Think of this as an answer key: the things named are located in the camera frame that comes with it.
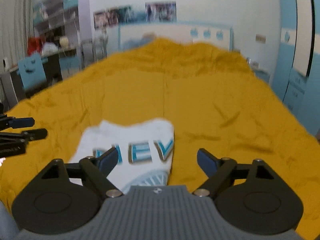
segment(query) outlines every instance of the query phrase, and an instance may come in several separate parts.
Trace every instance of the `wall socket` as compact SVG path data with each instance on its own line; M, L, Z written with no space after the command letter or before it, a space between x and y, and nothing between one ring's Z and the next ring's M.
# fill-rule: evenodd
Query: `wall socket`
M256 42L266 44L266 37L261 34L257 34L256 35Z

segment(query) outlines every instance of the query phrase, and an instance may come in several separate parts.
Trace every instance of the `metal screw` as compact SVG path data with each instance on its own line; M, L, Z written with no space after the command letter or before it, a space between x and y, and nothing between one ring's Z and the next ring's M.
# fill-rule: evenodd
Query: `metal screw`
M198 197L207 197L210 195L210 191L204 188L197 189L194 194Z
M106 192L106 195L111 198L116 198L116 197L120 197L122 195L122 192L117 189L111 189Z

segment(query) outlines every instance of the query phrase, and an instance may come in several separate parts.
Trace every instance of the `desk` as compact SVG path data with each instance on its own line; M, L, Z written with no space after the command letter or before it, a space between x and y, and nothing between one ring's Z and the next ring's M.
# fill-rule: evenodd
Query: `desk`
M46 76L46 82L38 86L36 89L25 92L23 83L19 75L19 68L15 67L0 75L3 83L4 93L8 100L10 108L13 108L19 101L30 98L43 89L46 89L57 82L68 78L70 73L64 74L60 68L60 58L68 58L76 55L76 48L67 50L59 50L55 53L42 56L42 65Z

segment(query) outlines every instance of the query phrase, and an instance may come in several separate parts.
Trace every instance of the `bed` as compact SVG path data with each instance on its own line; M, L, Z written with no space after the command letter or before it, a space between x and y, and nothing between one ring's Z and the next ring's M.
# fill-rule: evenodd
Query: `bed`
M318 236L317 140L240 54L209 43L157 38L19 103L8 115L32 116L35 128L47 128L49 135L0 168L0 199L7 209L49 161L71 159L87 127L102 119L131 125L162 117L175 128L170 185L185 184L193 191L206 180L196 162L199 148L239 163L262 158L303 201L297 232L305 239Z

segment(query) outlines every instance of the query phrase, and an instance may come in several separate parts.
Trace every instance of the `blue gripper pad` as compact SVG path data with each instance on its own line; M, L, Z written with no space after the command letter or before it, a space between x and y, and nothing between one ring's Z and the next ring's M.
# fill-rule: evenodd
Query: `blue gripper pad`
M212 177L218 170L218 164L208 157L201 149L198 150L197 153L197 162L208 178Z
M22 230L16 240L303 240L294 230L258 236L226 222L208 197L185 186L132 186L127 195L105 200L83 227L62 235L41 236Z

